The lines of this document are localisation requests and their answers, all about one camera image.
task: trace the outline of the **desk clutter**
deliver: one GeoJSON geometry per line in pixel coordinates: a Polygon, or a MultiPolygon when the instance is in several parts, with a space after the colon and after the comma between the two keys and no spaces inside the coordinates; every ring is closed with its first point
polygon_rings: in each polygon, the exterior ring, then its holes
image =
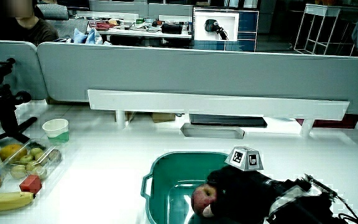
{"type": "Polygon", "coordinates": [[[145,32],[162,32],[164,34],[182,34],[191,31],[191,22],[172,22],[172,21],[160,21],[157,19],[143,18],[136,19],[135,21],[125,21],[124,19],[113,18],[93,18],[87,17],[89,20],[89,27],[95,28],[98,31],[108,31],[111,29],[122,30],[139,30],[145,32]]]}
{"type": "Polygon", "coordinates": [[[64,158],[62,146],[45,139],[8,144],[0,150],[0,211],[30,204],[44,182],[56,182],[51,173],[64,158]]]}

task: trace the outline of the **office chair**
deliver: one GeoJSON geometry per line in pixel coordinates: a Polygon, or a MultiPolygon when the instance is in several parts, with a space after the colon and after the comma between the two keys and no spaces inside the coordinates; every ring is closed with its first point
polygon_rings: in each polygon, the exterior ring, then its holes
{"type": "Polygon", "coordinates": [[[87,19],[69,19],[66,6],[58,4],[41,4],[38,5],[45,21],[51,24],[58,32],[61,38],[73,38],[74,29],[86,33],[88,27],[87,19]]]}

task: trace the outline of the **orange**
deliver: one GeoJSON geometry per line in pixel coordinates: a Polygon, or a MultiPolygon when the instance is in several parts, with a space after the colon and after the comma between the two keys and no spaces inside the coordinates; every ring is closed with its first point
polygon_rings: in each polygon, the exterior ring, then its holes
{"type": "MultiPolygon", "coordinates": [[[[9,158],[11,155],[13,155],[15,152],[17,152],[19,149],[21,149],[23,146],[20,144],[10,144],[5,147],[3,147],[0,150],[0,158],[2,161],[5,161],[7,158],[9,158]]],[[[15,157],[15,160],[19,160],[22,156],[27,155],[27,150],[21,150],[21,152],[15,157]]]]}

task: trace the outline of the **tripod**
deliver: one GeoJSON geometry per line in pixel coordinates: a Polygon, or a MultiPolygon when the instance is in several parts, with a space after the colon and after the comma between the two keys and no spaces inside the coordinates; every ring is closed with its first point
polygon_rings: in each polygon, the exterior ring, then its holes
{"type": "MultiPolygon", "coordinates": [[[[0,62],[0,84],[3,82],[4,77],[12,72],[12,65],[15,62],[13,58],[0,62]]],[[[5,131],[5,133],[0,134],[0,140],[6,137],[12,137],[21,143],[26,143],[30,140],[22,132],[30,127],[37,118],[31,117],[22,124],[18,124],[15,114],[16,105],[27,103],[30,100],[31,95],[26,91],[20,91],[13,95],[8,84],[0,86],[0,122],[2,129],[5,131]]]]}

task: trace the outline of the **computer monitor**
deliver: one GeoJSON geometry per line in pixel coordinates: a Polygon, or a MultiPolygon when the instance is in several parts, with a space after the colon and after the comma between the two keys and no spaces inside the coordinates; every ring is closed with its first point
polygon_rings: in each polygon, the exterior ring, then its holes
{"type": "Polygon", "coordinates": [[[253,9],[193,7],[193,48],[255,52],[259,12],[253,9]]]}
{"type": "Polygon", "coordinates": [[[57,4],[66,6],[68,10],[90,11],[89,0],[57,0],[57,4]]]}

